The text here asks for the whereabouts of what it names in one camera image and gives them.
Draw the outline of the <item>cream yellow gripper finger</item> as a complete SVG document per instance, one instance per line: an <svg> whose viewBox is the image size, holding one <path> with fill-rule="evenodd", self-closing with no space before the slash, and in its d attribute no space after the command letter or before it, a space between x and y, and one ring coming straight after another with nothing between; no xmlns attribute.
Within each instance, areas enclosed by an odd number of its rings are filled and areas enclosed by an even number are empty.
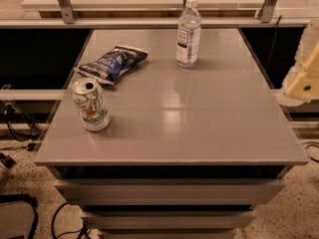
<svg viewBox="0 0 319 239"><path fill-rule="evenodd" d="M311 20L301 36L295 64L278 92L278 102L298 107L319 98L319 20Z"/></svg>

